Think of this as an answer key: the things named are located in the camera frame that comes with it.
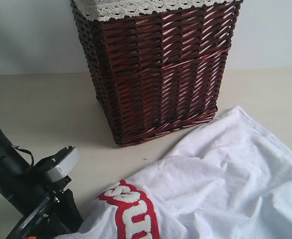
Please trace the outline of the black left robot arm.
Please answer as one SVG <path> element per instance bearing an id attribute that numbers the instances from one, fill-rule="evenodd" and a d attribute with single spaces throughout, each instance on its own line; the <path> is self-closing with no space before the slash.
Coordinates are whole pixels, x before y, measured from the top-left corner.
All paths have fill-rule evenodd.
<path id="1" fill-rule="evenodd" d="M 23 216 L 7 238 L 53 239 L 77 232 L 83 218 L 66 186 L 80 159 L 78 149 L 66 146 L 37 163 L 28 163 L 22 153 L 32 154 L 0 129 L 0 194 Z"/>

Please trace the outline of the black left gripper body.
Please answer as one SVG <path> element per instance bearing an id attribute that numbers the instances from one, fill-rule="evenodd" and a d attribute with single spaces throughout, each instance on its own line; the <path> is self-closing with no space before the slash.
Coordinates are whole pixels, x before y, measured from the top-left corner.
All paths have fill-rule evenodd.
<path id="1" fill-rule="evenodd" d="M 44 178 L 44 175 L 38 171 L 23 172 L 16 177 L 16 183 L 18 183 L 16 186 L 16 208 L 21 212 L 23 217 L 28 216 L 36 206 L 38 206 L 44 196 L 48 194 L 53 201 L 52 208 L 48 211 L 48 214 L 57 215 L 56 204 L 59 202 L 57 197 L 59 194 L 67 190 L 66 186 L 70 182 L 71 178 L 69 176 L 66 176 L 55 183 L 50 183 Z"/>

